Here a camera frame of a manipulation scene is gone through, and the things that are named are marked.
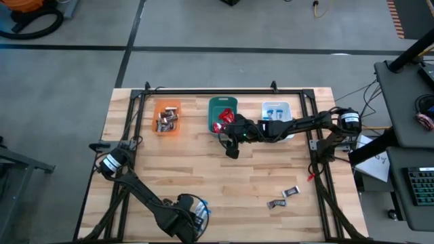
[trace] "concrete floor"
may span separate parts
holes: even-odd
[[[75,19],[34,41],[0,43],[126,46],[140,0],[82,0]],[[46,16],[29,27],[50,21]],[[0,28],[10,28],[0,7]],[[385,0],[336,0],[321,19],[311,2],[242,0],[148,0],[135,46],[265,47],[289,49],[404,50]],[[122,51],[0,49],[0,135],[10,149],[57,165],[53,175],[36,173],[10,241],[70,241],[73,237]],[[335,98],[375,79],[373,65],[394,56],[132,52],[122,87],[332,87]],[[339,100],[361,110],[362,92]],[[367,125],[390,125],[382,98]],[[371,237],[432,243],[433,233],[411,231],[387,219],[388,194],[362,195]]]

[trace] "green bin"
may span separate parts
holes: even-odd
[[[212,124],[214,122],[223,123],[221,119],[218,118],[226,108],[230,108],[234,114],[237,114],[238,100],[233,97],[215,97],[210,99],[208,105],[208,130],[214,136],[218,136],[217,133],[213,132]]]

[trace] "red candy wrapper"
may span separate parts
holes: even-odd
[[[223,120],[224,123],[232,123],[235,120],[235,116],[230,108],[226,108],[218,118]]]
[[[212,129],[213,129],[214,133],[218,133],[218,134],[222,133],[222,128],[223,128],[223,126],[217,122],[214,122],[212,124]]]

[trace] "black floor line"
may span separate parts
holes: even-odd
[[[354,50],[354,49],[288,49],[288,48],[256,48],[256,47],[133,47],[134,52],[203,52],[203,53],[236,53],[236,54],[348,54],[369,56],[399,56],[398,50]]]
[[[87,51],[124,51],[125,46],[110,45],[35,45],[35,44],[0,44],[0,49],[24,50],[87,50]]]
[[[140,3],[138,5],[136,17],[134,18],[133,27],[131,29],[130,37],[128,39],[127,49],[123,55],[121,67],[119,68],[119,72],[117,73],[115,88],[121,88],[122,87],[123,78],[125,77],[128,62],[130,61],[131,51],[132,51],[132,48],[134,45],[134,41],[136,40],[138,27],[139,27],[140,21],[142,19],[142,13],[143,13],[145,2],[146,2],[146,0],[140,0]]]

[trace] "black keyboard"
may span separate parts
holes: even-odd
[[[415,206],[434,206],[434,167],[405,169]]]

